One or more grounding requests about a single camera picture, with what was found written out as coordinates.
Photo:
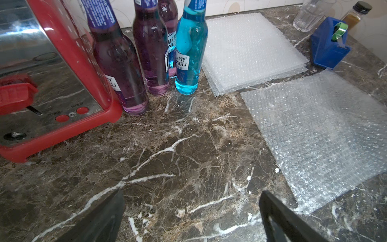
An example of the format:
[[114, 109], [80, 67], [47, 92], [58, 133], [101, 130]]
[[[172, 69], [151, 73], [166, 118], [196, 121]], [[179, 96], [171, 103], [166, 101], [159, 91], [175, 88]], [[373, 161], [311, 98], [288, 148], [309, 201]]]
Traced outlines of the blue liquid glass bottle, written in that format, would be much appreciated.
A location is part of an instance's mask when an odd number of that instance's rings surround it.
[[182, 16], [178, 21], [175, 86], [183, 95], [193, 94], [198, 87], [208, 39], [206, 6], [206, 0], [185, 1]]

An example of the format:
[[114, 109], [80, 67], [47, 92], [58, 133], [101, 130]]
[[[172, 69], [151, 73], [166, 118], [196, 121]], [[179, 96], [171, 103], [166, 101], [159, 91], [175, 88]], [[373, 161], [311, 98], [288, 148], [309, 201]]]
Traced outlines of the clear drinking glass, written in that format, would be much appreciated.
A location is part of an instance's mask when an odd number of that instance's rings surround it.
[[301, 32], [308, 32], [324, 15], [324, 1], [304, 1], [293, 21], [293, 27]]

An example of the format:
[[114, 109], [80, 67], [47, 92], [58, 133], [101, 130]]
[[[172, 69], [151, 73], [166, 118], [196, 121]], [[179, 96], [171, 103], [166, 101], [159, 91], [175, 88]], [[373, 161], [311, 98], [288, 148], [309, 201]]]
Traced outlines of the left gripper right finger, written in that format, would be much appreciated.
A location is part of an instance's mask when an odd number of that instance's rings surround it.
[[268, 242], [327, 241], [269, 191], [261, 193], [259, 207]]

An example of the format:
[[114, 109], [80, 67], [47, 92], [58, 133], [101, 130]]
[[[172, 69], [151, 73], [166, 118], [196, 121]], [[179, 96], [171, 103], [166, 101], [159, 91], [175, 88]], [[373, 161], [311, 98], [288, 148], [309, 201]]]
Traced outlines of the purple bottle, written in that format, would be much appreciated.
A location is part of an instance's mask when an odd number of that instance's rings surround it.
[[168, 33], [169, 78], [176, 78], [176, 29], [178, 25], [178, 9], [174, 0], [158, 1], [160, 15]]
[[169, 87], [167, 28], [157, 1], [134, 1], [133, 35], [150, 94], [164, 95]]
[[126, 37], [109, 1], [82, 1], [93, 36], [93, 55], [124, 111], [138, 116], [149, 98], [134, 44]]

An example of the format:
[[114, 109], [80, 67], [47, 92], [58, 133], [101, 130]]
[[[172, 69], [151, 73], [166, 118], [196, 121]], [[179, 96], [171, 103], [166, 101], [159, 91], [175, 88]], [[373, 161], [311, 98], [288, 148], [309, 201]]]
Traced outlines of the stack of bubble wrap sheets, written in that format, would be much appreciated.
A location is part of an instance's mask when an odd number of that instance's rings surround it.
[[210, 19], [202, 69], [214, 96], [307, 70], [308, 59], [260, 13]]

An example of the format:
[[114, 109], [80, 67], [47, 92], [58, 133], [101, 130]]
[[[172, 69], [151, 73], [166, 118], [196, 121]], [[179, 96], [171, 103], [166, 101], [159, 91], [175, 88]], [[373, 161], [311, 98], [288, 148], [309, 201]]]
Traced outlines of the purple bottle middle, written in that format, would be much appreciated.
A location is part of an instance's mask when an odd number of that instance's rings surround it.
[[133, 35], [150, 94], [164, 95], [169, 87], [167, 28], [157, 1], [134, 1]]

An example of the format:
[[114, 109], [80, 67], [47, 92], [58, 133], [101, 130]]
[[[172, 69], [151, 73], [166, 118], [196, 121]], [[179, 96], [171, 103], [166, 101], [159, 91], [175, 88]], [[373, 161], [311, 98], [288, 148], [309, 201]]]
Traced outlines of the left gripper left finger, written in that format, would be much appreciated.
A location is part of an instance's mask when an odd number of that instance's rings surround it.
[[124, 210], [124, 194], [117, 189], [57, 241], [115, 242]]

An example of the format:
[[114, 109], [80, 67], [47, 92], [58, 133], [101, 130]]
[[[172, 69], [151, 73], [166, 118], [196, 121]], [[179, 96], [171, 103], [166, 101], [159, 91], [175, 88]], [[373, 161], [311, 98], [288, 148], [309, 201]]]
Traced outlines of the brown spice jar black lid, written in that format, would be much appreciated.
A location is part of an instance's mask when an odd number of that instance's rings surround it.
[[364, 1], [358, 1], [350, 11], [342, 18], [342, 21], [348, 25], [347, 31], [355, 27], [372, 10], [372, 6]]

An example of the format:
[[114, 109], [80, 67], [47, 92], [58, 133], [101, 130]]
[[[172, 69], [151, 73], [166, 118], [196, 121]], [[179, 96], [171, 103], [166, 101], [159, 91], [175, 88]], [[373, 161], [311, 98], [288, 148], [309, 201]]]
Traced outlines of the purple bottle front left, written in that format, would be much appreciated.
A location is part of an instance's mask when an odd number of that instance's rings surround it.
[[93, 36], [93, 55], [124, 111], [138, 116], [149, 98], [134, 44], [126, 37], [109, 1], [82, 1]]

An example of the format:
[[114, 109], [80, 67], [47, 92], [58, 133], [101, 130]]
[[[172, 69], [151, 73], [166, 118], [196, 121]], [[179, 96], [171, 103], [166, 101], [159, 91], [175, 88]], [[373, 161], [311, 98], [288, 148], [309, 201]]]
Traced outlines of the red and chrome toaster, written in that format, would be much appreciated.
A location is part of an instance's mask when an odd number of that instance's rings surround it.
[[24, 163], [121, 117], [92, 43], [80, 1], [1, 1], [2, 158]]

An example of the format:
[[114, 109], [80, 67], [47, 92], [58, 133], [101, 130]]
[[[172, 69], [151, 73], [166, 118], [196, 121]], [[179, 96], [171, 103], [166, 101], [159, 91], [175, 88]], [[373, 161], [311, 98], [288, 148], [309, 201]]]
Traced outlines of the purple bottle rear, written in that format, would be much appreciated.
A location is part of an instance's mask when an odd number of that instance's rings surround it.
[[178, 9], [174, 0], [158, 1], [160, 15], [168, 33], [169, 78], [176, 78], [176, 29], [178, 25]]

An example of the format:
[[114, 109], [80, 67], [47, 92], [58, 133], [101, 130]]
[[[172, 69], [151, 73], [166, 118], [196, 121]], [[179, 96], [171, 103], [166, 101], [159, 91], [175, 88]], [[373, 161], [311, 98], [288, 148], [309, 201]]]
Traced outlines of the blue tape dispenser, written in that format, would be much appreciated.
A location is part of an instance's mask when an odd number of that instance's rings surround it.
[[327, 17], [311, 35], [312, 62], [333, 69], [350, 51], [347, 45], [348, 24]]

